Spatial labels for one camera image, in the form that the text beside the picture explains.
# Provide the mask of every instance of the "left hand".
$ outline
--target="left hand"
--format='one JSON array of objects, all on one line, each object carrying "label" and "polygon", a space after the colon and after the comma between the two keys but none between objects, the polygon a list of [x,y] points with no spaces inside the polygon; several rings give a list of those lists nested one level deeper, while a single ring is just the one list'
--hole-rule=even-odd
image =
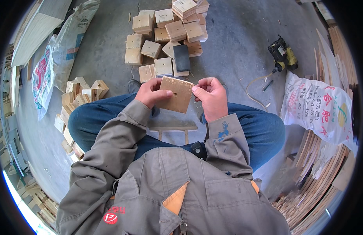
[{"label": "left hand", "polygon": [[157,101],[169,99],[173,96],[170,90],[160,90],[162,78],[152,78],[141,85],[135,100],[141,101],[148,108],[152,109]]}]

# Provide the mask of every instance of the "blue paint stain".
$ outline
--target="blue paint stain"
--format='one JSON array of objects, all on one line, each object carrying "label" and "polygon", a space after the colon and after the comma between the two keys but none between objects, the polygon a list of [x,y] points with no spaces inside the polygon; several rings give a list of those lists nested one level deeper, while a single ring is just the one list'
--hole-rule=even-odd
[{"label": "blue paint stain", "polygon": [[222,126],[223,126],[223,132],[218,132],[218,138],[221,138],[221,137],[226,136],[226,135],[229,134],[228,130],[227,130],[228,124],[226,123],[226,121],[224,121],[222,123]]}]

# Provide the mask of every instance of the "finger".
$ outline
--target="finger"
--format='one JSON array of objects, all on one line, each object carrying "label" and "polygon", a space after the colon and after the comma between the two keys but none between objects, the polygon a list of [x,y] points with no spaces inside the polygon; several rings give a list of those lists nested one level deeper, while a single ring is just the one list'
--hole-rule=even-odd
[{"label": "finger", "polygon": [[163,100],[166,98],[170,98],[174,95],[174,93],[170,90],[158,90],[151,92],[151,99],[154,101]]},{"label": "finger", "polygon": [[201,87],[196,87],[196,86],[192,87],[192,92],[200,100],[204,100],[204,98],[209,94]]}]

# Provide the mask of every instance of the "red logo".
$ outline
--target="red logo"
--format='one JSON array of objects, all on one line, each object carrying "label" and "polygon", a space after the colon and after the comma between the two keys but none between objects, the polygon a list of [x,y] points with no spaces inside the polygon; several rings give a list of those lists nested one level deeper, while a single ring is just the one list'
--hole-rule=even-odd
[{"label": "red logo", "polygon": [[104,222],[106,222],[108,224],[114,224],[114,223],[118,222],[118,217],[111,212],[107,212],[104,215],[103,220],[104,220]]}]

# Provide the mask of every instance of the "right hand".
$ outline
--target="right hand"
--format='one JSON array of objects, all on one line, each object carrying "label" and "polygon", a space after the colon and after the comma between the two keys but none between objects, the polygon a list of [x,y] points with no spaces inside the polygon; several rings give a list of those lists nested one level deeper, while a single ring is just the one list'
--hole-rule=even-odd
[{"label": "right hand", "polygon": [[202,101],[207,122],[228,115],[226,90],[216,78],[203,78],[192,87],[195,101]]}]

